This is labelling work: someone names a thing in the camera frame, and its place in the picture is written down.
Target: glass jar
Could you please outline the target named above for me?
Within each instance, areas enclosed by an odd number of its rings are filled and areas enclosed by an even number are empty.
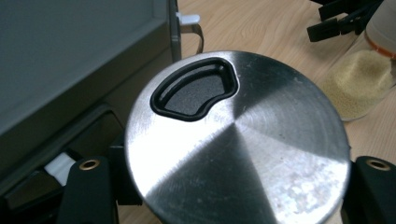
[[[343,121],[365,116],[396,84],[396,25],[391,21],[396,21],[396,0],[385,0],[318,84]]]

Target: gray machine panel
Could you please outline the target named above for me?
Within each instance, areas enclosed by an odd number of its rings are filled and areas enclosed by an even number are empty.
[[[153,73],[173,61],[169,2],[0,2],[0,194],[53,157],[54,136],[89,108],[127,114],[105,99],[128,94],[126,80],[143,88],[134,74],[156,59],[168,58]]]

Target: beige powder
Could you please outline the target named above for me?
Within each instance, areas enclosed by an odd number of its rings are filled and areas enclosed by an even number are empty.
[[[393,85],[390,58],[361,50],[336,64],[319,84],[343,120],[368,113]]]

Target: black plastic part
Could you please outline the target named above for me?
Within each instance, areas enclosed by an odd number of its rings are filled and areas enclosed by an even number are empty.
[[[311,2],[315,2],[315,3],[321,4],[321,5],[326,5],[333,1],[334,0],[311,0]]]
[[[233,67],[212,58],[188,64],[170,74],[151,95],[150,105],[159,115],[196,121],[220,100],[237,91]]]
[[[44,170],[35,170],[5,198],[9,209],[14,210],[60,187],[61,185],[52,175],[47,174]]]
[[[108,147],[122,131],[122,125],[114,112],[107,112],[79,133],[65,148],[75,161],[91,156],[107,156]]]
[[[318,42],[320,40],[328,39],[340,35],[337,19],[324,21],[323,23],[310,26],[306,29],[309,40],[311,42]]]
[[[0,218],[5,223],[11,223],[10,211],[7,206],[7,200],[3,197],[0,198]]]
[[[360,35],[382,1],[383,0],[336,0],[325,4],[319,9],[320,18],[323,22],[306,29],[310,41],[318,42],[337,35],[346,35],[352,31],[355,31],[356,35]],[[327,20],[343,12],[348,13],[343,19],[339,21],[336,18]]]
[[[341,215],[348,224],[396,223],[396,166],[373,157],[359,157]]]
[[[346,11],[347,1],[337,0],[331,1],[330,3],[319,8],[319,15],[322,21],[325,21],[333,16],[341,14]]]
[[[118,222],[107,159],[91,157],[76,162],[70,168],[57,223]]]
[[[123,136],[124,133],[108,151],[114,197],[118,205],[142,205],[143,201],[137,193],[126,166]]]
[[[55,223],[64,188],[59,188],[38,199],[10,210],[6,223]]]

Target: jar lid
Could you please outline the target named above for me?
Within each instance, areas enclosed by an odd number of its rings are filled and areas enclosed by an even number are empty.
[[[320,223],[341,202],[351,163],[344,125],[318,87],[239,51],[199,54],[152,79],[125,148],[163,223]]]
[[[396,0],[384,0],[368,22],[366,34],[374,49],[396,58]]]

